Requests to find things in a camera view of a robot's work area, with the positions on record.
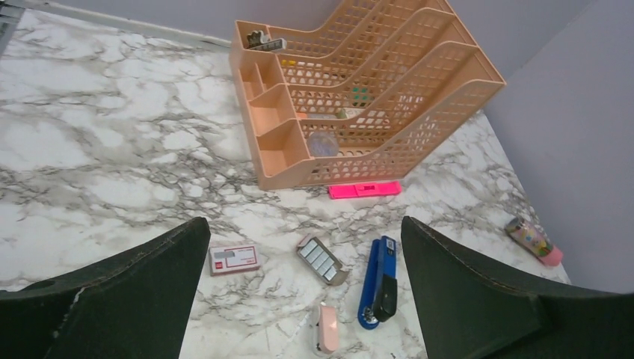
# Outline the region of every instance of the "stapler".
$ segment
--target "stapler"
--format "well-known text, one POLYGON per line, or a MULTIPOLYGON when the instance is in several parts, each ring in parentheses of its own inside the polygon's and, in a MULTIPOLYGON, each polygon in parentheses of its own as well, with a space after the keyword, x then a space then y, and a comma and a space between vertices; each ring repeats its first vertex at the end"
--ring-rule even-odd
POLYGON ((317 355, 331 355, 339 348, 336 309, 320 303, 313 312, 313 348, 317 355))
POLYGON ((396 241, 388 236, 372 241, 357 318, 372 330, 396 314, 396 241))

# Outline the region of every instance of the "lavender wall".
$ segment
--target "lavender wall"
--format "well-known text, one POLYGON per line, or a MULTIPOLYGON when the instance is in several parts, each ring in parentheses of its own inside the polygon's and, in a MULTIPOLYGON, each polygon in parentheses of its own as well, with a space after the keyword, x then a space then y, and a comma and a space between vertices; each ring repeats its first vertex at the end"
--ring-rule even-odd
POLYGON ((634 291, 634 1, 597 0, 487 107, 576 285, 634 291))
MULTIPOLYGON (((449 0, 503 76, 524 65, 594 0, 449 0)), ((57 0, 230 40, 237 19, 312 30, 339 0, 57 0)))

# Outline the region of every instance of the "cylindrical container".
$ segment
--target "cylindrical container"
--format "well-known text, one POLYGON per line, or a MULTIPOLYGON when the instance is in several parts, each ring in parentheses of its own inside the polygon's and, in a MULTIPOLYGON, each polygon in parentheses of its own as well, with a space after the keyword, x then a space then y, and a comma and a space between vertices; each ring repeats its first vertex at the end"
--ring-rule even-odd
POLYGON ((543 264, 556 267, 561 263, 564 254, 526 219, 513 218, 504 227, 504 231, 515 242, 528 248, 543 264))

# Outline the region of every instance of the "gray marble vein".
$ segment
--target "gray marble vein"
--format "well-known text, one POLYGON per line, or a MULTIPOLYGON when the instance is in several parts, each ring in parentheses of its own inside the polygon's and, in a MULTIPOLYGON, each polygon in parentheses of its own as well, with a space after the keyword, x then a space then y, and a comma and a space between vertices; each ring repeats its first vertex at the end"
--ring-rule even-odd
POLYGON ((194 216, 213 245, 257 243, 259 271, 205 267, 181 358, 312 358, 308 312, 338 307, 333 358, 425 358, 410 281, 378 330, 356 311, 371 241, 412 215, 524 271, 567 282, 504 236, 538 221, 483 114, 401 181, 396 197, 260 191, 228 55, 29 10, 0 61, 0 289, 18 290, 139 245, 194 216), (293 251, 317 235, 351 273, 326 287, 293 251))

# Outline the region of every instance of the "white marble countertop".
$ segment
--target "white marble countertop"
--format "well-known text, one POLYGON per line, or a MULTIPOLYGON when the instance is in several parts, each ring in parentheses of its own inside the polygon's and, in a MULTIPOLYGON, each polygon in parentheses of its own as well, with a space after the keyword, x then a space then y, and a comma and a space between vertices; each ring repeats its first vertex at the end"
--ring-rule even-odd
POLYGON ((0 61, 0 289, 18 290, 209 219, 214 245, 258 243, 257 272, 203 269, 181 358, 312 358, 307 317, 338 307, 333 358, 426 358, 399 257, 398 312, 356 321, 371 241, 411 215, 489 257, 567 282, 504 236, 536 221, 479 114, 401 181, 396 197, 332 201, 325 188, 260 191, 224 52, 27 11, 0 61), (294 254, 317 235, 351 269, 326 287, 294 254))

